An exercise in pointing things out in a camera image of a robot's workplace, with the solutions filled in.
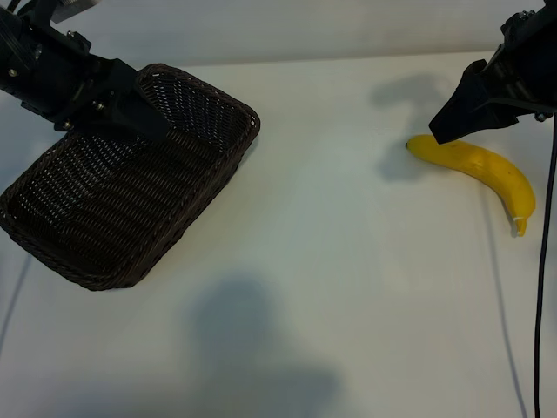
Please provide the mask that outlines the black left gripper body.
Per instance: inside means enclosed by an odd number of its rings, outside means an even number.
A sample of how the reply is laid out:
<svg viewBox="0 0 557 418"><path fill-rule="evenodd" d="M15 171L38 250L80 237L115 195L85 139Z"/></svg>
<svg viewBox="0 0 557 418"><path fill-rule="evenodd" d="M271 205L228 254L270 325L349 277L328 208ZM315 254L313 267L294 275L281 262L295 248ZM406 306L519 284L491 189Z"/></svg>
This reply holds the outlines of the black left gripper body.
<svg viewBox="0 0 557 418"><path fill-rule="evenodd" d="M102 110L109 60L90 53L91 43L75 32L64 35L36 19L22 21L20 42L33 65L20 82L22 107L54 125L82 108Z"/></svg>

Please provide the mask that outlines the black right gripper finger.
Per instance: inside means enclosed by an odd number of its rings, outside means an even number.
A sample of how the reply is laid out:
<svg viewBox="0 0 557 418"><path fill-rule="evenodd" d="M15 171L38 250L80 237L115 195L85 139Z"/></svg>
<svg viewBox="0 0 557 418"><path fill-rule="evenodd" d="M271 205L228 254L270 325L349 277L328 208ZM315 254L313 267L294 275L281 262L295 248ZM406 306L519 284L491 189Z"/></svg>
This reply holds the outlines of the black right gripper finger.
<svg viewBox="0 0 557 418"><path fill-rule="evenodd" d="M465 68L453 95L433 117L430 126L481 126L487 123L491 113L480 75L486 67L486 60L478 60Z"/></svg>
<svg viewBox="0 0 557 418"><path fill-rule="evenodd" d="M476 110L462 104L446 104L430 122L430 131L439 144L447 144L475 132L504 129L517 123L513 112L498 104Z"/></svg>

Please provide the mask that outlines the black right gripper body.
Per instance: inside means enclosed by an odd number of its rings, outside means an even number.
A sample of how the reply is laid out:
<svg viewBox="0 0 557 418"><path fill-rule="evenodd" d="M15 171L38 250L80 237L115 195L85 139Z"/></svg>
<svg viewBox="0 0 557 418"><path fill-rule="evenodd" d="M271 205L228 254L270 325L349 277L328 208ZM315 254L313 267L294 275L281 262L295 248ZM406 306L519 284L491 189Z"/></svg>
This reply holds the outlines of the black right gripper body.
<svg viewBox="0 0 557 418"><path fill-rule="evenodd" d="M503 43L482 71L489 104L545 121L556 113L556 2L523 10L500 27Z"/></svg>

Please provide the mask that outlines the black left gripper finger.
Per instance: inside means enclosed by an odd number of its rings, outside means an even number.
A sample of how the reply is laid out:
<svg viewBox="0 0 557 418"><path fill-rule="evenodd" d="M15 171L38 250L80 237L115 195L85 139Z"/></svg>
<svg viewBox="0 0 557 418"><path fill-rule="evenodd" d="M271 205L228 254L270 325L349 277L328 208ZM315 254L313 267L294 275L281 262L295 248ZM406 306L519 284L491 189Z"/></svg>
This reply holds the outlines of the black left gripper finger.
<svg viewBox="0 0 557 418"><path fill-rule="evenodd" d="M138 84L138 71L120 59L108 61L107 78L103 81L103 101L106 107L124 107L137 109L147 119L148 132L137 135L133 132L119 131L128 136L137 136L149 140L163 140L168 133L168 121L164 115L146 97Z"/></svg>
<svg viewBox="0 0 557 418"><path fill-rule="evenodd" d="M147 119L133 108L95 106L82 108L56 122L56 131L125 131L137 135L148 132Z"/></svg>

